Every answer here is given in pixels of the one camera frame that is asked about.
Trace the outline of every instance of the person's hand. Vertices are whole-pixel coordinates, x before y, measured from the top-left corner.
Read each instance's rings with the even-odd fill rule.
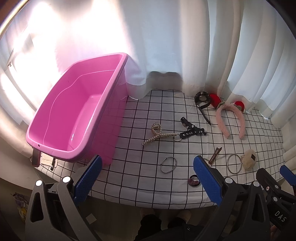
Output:
[[[274,237],[274,233],[277,231],[277,227],[275,225],[273,225],[271,228],[270,228],[270,239],[272,240],[273,237]]]

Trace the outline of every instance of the checkered tablecloth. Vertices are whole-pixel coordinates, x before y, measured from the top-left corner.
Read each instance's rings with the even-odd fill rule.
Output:
[[[141,207],[163,209],[184,209],[213,205],[202,185],[191,187],[187,179],[194,174],[193,159],[202,155],[209,159],[216,147],[222,147],[213,166],[224,176],[237,183],[250,183],[256,178],[258,168],[265,168],[276,180],[281,178],[279,168],[283,165],[283,138],[281,131],[275,128],[270,119],[261,116],[258,110],[244,112],[246,135],[238,137],[239,121],[233,112],[222,111],[222,119],[231,136],[225,139],[216,124],[215,109],[203,110],[212,123],[209,125],[197,110],[194,99],[178,91],[152,90],[141,100],[128,98],[113,162],[106,166],[97,178],[90,195],[96,198]],[[151,125],[161,123],[162,133],[180,133],[186,131],[181,117],[197,127],[204,128],[206,136],[192,136],[181,142],[172,137],[161,138],[141,145],[145,139],[153,137]],[[244,168],[237,175],[226,168],[230,154],[243,155],[248,149],[258,155],[253,170]],[[164,158],[174,156],[178,165],[173,172],[162,173],[160,163]],[[240,167],[235,156],[229,161],[233,172]],[[68,163],[59,160],[58,166],[50,171],[48,166],[38,169],[57,181],[71,175],[83,162]],[[166,161],[163,169],[172,168],[172,159]]]

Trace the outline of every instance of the black pants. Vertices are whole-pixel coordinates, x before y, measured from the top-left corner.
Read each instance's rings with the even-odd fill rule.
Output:
[[[162,231],[161,220],[154,214],[149,214],[141,220],[141,227],[134,241],[194,240],[202,228],[202,226],[188,225],[181,218],[174,218],[168,224],[168,229]]]

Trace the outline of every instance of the red pom-pom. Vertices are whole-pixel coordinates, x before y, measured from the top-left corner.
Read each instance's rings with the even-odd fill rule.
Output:
[[[211,104],[212,104],[212,106],[214,108],[217,108],[217,106],[219,105],[219,103],[222,102],[222,100],[216,94],[209,94],[209,96],[211,98]]]
[[[241,101],[235,101],[234,104],[235,104],[236,106],[240,106],[240,107],[242,108],[242,109],[241,109],[241,112],[244,111],[244,103],[243,103],[243,102],[241,102]]]

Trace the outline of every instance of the person's foot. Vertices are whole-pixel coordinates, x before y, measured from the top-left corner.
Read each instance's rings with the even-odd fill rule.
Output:
[[[145,217],[145,216],[147,216],[149,214],[154,214],[155,215],[155,212],[154,212],[154,210],[152,208],[142,207],[140,209],[140,216],[141,216],[141,218],[143,218],[143,217]]]
[[[188,209],[182,210],[181,212],[179,212],[177,217],[183,219],[186,223],[188,223],[191,217],[191,212]]]

